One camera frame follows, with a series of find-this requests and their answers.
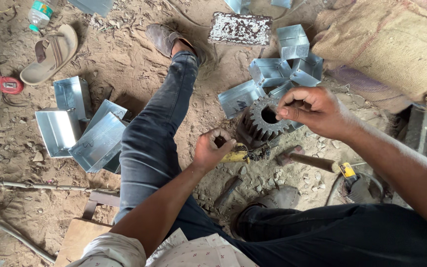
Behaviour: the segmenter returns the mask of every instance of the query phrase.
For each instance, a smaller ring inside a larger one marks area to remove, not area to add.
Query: bottle label
[[[34,5],[32,5],[32,8],[44,13],[44,15],[48,16],[49,18],[52,15],[52,13],[54,13],[54,11],[50,9],[48,5],[39,1],[34,1]]]

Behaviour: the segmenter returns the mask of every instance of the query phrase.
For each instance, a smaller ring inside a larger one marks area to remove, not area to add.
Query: pebble
[[[44,155],[40,151],[37,151],[32,161],[44,161]]]
[[[339,148],[340,148],[340,146],[339,146],[339,141],[334,140],[334,141],[332,141],[331,143],[332,143],[332,145],[333,145],[335,148],[337,148],[337,149],[339,149]]]
[[[268,180],[268,185],[269,185],[269,186],[275,186],[275,182],[274,182],[273,178],[270,178],[270,179]]]
[[[42,151],[43,147],[40,144],[36,144],[35,146],[32,147],[32,151],[37,152],[37,151]]]

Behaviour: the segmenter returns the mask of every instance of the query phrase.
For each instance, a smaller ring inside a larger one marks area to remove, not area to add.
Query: dirt floor
[[[0,0],[0,75],[17,77],[35,58],[33,47],[40,36],[28,28],[27,13],[32,2]],[[223,0],[177,0],[175,4],[192,20],[203,25],[210,25],[215,11],[230,12]],[[304,28],[309,28],[317,13],[332,4],[327,0],[308,0],[283,20],[275,21],[273,27],[301,23]],[[34,146],[43,145],[34,112],[56,107],[53,81],[78,75],[89,84],[94,110],[104,98],[109,97],[133,114],[139,113],[162,84],[170,64],[170,59],[157,52],[144,35],[146,25],[150,23],[167,23],[209,51],[208,62],[201,68],[195,82],[189,111],[175,136],[180,166],[185,168],[192,161],[196,138],[201,133],[221,126],[234,134],[237,119],[225,119],[217,95],[250,79],[247,67],[253,58],[258,57],[259,49],[216,45],[217,64],[211,44],[206,42],[208,30],[187,23],[162,0],[116,0],[115,5],[117,8],[107,18],[92,18],[91,15],[81,13],[67,0],[59,1],[49,26],[42,30],[42,34],[54,34],[61,24],[70,24],[78,33],[78,52],[48,82],[36,87],[25,86],[21,94],[9,96],[13,102],[23,103],[23,107],[9,106],[3,102],[0,104],[0,180],[119,189],[119,175],[107,171],[85,173],[70,158],[51,159],[44,150],[44,161],[32,161],[36,154]],[[274,18],[284,11],[270,6],[268,0],[254,0],[251,8],[253,14]],[[117,22],[120,28],[109,28],[111,23]],[[275,34],[271,47],[265,50],[263,57],[278,58]],[[338,84],[327,76],[323,81],[321,85],[333,90],[360,119],[381,130],[388,129],[389,121],[383,111],[374,108],[363,98],[348,93],[346,85]],[[335,148],[332,140],[325,140],[324,145],[321,145],[318,136],[306,137],[308,132],[307,127],[303,127],[284,136],[279,146],[271,150],[269,159],[253,161],[249,165],[221,164],[196,187],[196,193],[205,195],[205,199],[199,200],[199,203],[204,207],[207,204],[205,208],[210,209],[213,201],[233,178],[226,172],[226,168],[237,173],[240,167],[246,166],[243,183],[233,192],[225,207],[220,211],[212,209],[212,215],[220,217],[222,224],[227,224],[229,215],[271,188],[264,185],[262,191],[256,190],[261,177],[267,181],[273,178],[276,168],[279,168],[274,157],[297,144],[303,146],[306,155],[323,152],[325,158],[340,162],[362,162],[345,144],[340,143],[339,148]],[[285,180],[285,184],[300,188],[302,198],[298,209],[325,205],[335,176],[299,163],[282,169],[280,179]],[[365,170],[366,165],[358,166],[358,169]],[[325,184],[325,189],[312,190],[319,184],[316,172],[320,173],[320,181]],[[309,184],[304,182],[305,175],[310,178]],[[71,219],[81,217],[87,199],[88,193],[80,191],[0,187],[0,220],[45,251],[57,255]],[[342,201],[340,197],[335,198],[335,204]],[[116,208],[100,206],[94,220],[110,223],[116,212]],[[5,260],[5,267],[51,265],[2,230],[1,259]]]

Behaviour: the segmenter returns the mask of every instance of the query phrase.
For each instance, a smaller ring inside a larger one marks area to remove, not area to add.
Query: metal gear
[[[248,135],[254,140],[268,142],[287,133],[291,120],[276,119],[278,99],[264,96],[255,100],[245,116],[244,124]]]

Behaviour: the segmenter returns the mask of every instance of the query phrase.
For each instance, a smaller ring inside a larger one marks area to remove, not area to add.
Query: burlap sack
[[[319,13],[313,53],[350,66],[427,108],[427,10],[407,0],[339,0]]]

